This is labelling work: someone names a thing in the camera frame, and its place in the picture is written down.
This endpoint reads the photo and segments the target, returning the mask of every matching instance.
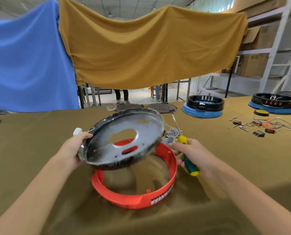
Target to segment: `brown tablecloth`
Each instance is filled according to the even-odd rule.
[[[291,131],[258,138],[232,129],[234,117],[250,122],[249,97],[228,98],[223,115],[193,118],[178,107],[175,117],[189,138],[198,139],[219,158],[267,191],[291,211]],[[89,129],[112,114],[106,108],[18,113],[0,116],[0,215],[16,200],[76,127]],[[163,115],[174,126],[171,115]],[[291,115],[280,116],[291,122]],[[92,188],[93,170],[82,165],[68,179],[44,228],[44,234],[258,234],[223,192],[203,177],[178,169],[175,186],[163,201],[141,210],[110,204]],[[125,194],[158,189],[168,180],[167,166],[154,156],[131,168],[108,172],[108,188]]]

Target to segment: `yellow screwdriver handle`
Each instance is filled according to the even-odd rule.
[[[188,144],[187,138],[182,135],[179,137],[178,142],[182,144]],[[185,167],[190,175],[197,176],[200,173],[199,168],[190,161],[190,159],[186,156],[186,154],[184,154],[184,162],[185,162]]]

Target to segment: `ceiling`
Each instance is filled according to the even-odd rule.
[[[16,18],[46,0],[0,0],[0,19]],[[139,18],[156,9],[175,5],[185,7],[192,0],[74,0],[86,7],[116,19]]]

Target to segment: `wooden chair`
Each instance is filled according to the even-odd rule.
[[[154,94],[154,92],[155,92],[155,86],[152,86],[151,87],[151,97],[152,97],[152,99],[154,99],[154,96],[156,95],[156,94]],[[159,96],[161,96],[162,95],[162,87],[160,86],[159,87]]]

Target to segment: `hand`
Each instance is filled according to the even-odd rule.
[[[72,172],[81,164],[77,154],[82,141],[86,138],[91,138],[92,136],[93,135],[88,132],[82,132],[71,137],[61,146],[60,150],[58,150],[53,159],[55,159],[55,161],[62,162],[63,165],[70,172]]]
[[[217,170],[226,164],[215,157],[197,140],[187,138],[187,142],[188,144],[173,143],[170,147],[175,151],[175,155],[186,154],[190,161],[200,168],[201,175],[214,180]],[[178,160],[178,164],[185,167],[185,163],[181,159]]]

